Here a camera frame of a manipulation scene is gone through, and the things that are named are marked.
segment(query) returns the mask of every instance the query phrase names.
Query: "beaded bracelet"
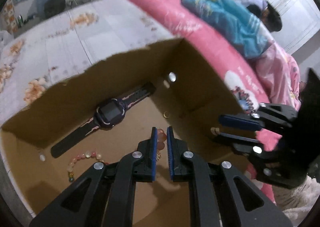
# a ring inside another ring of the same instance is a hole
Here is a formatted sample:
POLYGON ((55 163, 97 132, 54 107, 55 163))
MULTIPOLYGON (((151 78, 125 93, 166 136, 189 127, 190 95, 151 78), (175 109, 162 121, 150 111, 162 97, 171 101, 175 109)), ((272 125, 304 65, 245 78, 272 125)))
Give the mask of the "beaded bracelet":
POLYGON ((68 176, 69 176, 69 182, 72 183, 75 179, 73 177, 73 167, 75 164, 81 160, 81 159, 86 159, 86 158, 95 158, 98 161, 104 163, 102 159, 102 155, 100 153, 97 153, 96 151, 86 151, 85 153, 82 153, 75 158, 72 158, 69 165, 67 166, 67 171, 68 171, 68 176))
MULTIPOLYGON (((160 151, 164 149, 165 144, 164 142, 167 140, 167 135, 164 133, 163 129, 158 129, 158 143, 157 143, 157 157, 156 160, 157 162, 161 158, 161 153, 160 151)), ((86 158, 96 158, 98 161, 104 163, 102 159, 102 155, 100 153, 97 153, 96 151, 86 151, 83 154, 77 155, 75 158, 72 158, 69 165, 67 166, 67 171, 68 171, 68 177, 69 177, 69 182, 72 183, 74 179, 74 174, 73 174, 73 167, 75 164, 81 160, 81 159, 86 159, 86 158)))

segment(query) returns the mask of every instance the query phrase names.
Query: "fuzzy white fabric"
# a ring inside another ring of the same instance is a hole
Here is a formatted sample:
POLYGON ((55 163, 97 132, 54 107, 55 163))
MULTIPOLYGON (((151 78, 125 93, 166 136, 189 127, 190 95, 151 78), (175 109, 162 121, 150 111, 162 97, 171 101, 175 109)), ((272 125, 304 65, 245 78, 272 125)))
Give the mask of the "fuzzy white fabric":
POLYGON ((320 194, 320 184, 307 176, 306 181, 294 189, 273 186, 276 204, 298 226, 307 216, 320 194))

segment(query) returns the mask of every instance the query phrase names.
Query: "pink blanket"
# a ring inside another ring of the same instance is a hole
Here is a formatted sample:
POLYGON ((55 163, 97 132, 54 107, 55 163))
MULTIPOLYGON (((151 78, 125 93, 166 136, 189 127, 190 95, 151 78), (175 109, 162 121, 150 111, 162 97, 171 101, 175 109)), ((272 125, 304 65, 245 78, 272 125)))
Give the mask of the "pink blanket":
MULTIPOLYGON (((235 97, 241 98, 240 103, 247 113, 257 110, 261 102, 300 107, 299 68, 277 43, 273 43, 255 62, 255 73, 223 36, 191 14, 180 0, 130 1, 198 49, 235 97)), ((265 150, 273 150, 280 137, 268 130, 257 132, 257 139, 264 144, 265 150)), ((252 165, 246 175, 274 202, 271 185, 254 179, 256 172, 252 165)))

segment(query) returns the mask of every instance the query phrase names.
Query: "smartwatch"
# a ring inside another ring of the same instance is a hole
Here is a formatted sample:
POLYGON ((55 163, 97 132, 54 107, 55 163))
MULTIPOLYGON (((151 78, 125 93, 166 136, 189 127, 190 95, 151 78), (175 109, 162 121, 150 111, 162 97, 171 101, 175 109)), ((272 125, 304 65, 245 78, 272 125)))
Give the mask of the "smartwatch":
POLYGON ((152 95, 155 90, 155 86, 148 82, 122 99, 111 98, 103 101, 96 108, 93 117, 51 148, 51 155, 58 158, 96 130, 113 128, 124 119, 132 106, 152 95))

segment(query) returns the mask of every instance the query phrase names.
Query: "small white bead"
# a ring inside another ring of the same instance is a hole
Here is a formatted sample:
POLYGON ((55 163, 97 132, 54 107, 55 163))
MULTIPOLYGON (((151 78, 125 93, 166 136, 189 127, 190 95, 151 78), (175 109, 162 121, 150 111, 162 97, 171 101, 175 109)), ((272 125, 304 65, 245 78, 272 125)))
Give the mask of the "small white bead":
POLYGON ((91 157, 91 152, 90 152, 90 151, 87 151, 87 152, 85 153, 85 157, 86 157, 86 158, 91 157))
POLYGON ((40 160, 41 160, 42 162, 45 161, 45 155, 44 155, 44 154, 41 154, 41 155, 40 155, 40 160))
POLYGON ((70 166, 70 165, 69 165, 69 166, 67 166, 67 171, 68 171, 68 172, 72 172, 72 171, 73 171, 73 167, 72 167, 72 166, 70 166))

